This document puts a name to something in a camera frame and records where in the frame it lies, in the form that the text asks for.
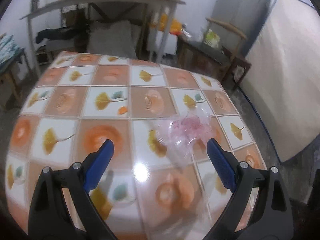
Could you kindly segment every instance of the pink plastic bag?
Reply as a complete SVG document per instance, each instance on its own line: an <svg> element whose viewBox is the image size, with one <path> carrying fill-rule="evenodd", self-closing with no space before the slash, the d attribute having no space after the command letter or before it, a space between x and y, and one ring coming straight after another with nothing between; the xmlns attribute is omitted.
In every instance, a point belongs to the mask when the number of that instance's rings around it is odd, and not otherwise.
<svg viewBox="0 0 320 240"><path fill-rule="evenodd" d="M209 115L201 107L157 120L155 126L158 141L166 145L168 157L179 166L190 163L193 145L198 140L207 145L208 140L216 136Z"/></svg>

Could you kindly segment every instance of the gray floor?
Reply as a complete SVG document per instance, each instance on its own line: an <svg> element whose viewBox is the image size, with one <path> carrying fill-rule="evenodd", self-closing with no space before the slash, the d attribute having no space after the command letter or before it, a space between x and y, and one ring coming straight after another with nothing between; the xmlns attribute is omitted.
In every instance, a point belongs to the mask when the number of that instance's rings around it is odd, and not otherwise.
<svg viewBox="0 0 320 240"><path fill-rule="evenodd" d="M175 62L176 60L164 59L162 63L176 66ZM26 79L21 84L23 101L27 98L34 84L35 81L31 79ZM231 90L232 86L233 82L231 80L228 81L225 85L225 90L253 134L267 167L277 166L283 176L289 196L303 201L309 188L315 149L307 149L303 154L297 155L285 164L280 164L269 137L253 108L239 89ZM10 136L19 112L20 108L12 97L7 103L7 112L0 112L0 210L3 212L7 212L4 190L5 159Z"/></svg>

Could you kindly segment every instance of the beige mattress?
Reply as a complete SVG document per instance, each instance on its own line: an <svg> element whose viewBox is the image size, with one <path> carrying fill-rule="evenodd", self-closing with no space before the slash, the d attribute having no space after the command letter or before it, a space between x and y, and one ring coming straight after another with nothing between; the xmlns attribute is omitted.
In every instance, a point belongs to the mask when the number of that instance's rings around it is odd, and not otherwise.
<svg viewBox="0 0 320 240"><path fill-rule="evenodd" d="M241 85L282 162L320 133L320 17L299 0L277 0L247 59Z"/></svg>

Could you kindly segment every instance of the silver bolt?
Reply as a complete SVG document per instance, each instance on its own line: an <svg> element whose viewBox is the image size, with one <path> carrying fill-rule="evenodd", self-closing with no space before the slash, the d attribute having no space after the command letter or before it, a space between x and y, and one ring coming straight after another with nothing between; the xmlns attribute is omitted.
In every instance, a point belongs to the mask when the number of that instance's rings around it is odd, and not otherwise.
<svg viewBox="0 0 320 240"><path fill-rule="evenodd" d="M272 167L271 167L271 171L272 171L273 173L277 173L279 170L278 170L277 167L272 166Z"/></svg>
<svg viewBox="0 0 320 240"><path fill-rule="evenodd" d="M81 163L74 163L72 165L72 168L75 169L75 170L79 169L80 167L81 167Z"/></svg>
<svg viewBox="0 0 320 240"><path fill-rule="evenodd" d="M246 168L248 168L248 163L246 163L246 162L240 162L240 167L241 168L244 168L244 169L246 169Z"/></svg>
<svg viewBox="0 0 320 240"><path fill-rule="evenodd" d="M48 173L50 171L50 168L49 167L44 167L43 169L42 169L42 172L43 173Z"/></svg>

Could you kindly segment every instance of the tablecloth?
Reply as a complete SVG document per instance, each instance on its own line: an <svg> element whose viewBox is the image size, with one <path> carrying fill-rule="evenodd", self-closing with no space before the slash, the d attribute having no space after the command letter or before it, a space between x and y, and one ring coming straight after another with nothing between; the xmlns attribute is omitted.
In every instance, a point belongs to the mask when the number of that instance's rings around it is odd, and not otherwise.
<svg viewBox="0 0 320 240"><path fill-rule="evenodd" d="M265 168L250 131L217 80L152 62L62 52L31 91L12 133L5 174L11 215L27 232L42 168L82 162L108 138L114 156L89 195L115 235L202 239L231 192L223 187L203 143L195 144L192 159L181 169L167 157L152 126L154 119L195 105L210 115L224 150ZM84 229L70 193L63 193L75 226ZM246 226L255 197L252 193L238 229Z"/></svg>

